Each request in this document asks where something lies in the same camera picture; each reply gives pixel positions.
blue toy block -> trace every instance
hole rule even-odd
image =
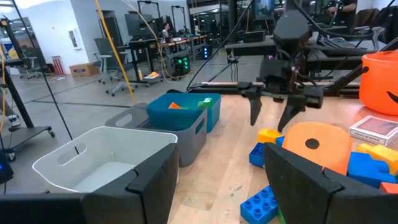
[[[254,149],[250,152],[249,162],[253,165],[264,167],[264,160],[262,159],[262,151],[264,150],[264,143],[257,143]]]
[[[351,153],[348,176],[377,189],[381,182],[397,183],[395,177],[389,174],[386,162],[374,160],[369,154],[360,152]]]
[[[241,216],[249,224],[271,221],[278,213],[278,203],[270,186],[241,204]]]
[[[276,138],[276,145],[282,147],[285,140],[285,136],[277,137]]]

yellow toy block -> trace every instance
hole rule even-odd
[[[390,169],[390,174],[396,175],[398,171],[398,152],[387,148],[386,146],[370,146],[366,143],[360,144],[356,148],[357,152],[368,153],[372,159],[384,161]]]
[[[264,128],[259,131],[257,141],[261,143],[271,142],[276,144],[276,139],[281,136],[282,135],[276,130]]]

orange object in bin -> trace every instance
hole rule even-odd
[[[362,61],[359,99],[372,110],[398,115],[398,51],[364,55]]]
[[[172,102],[172,104],[170,104],[169,106],[169,109],[181,109],[181,107],[178,104]]]
[[[283,148],[346,175],[352,144],[351,136],[341,128],[308,122],[296,124],[287,131]]]

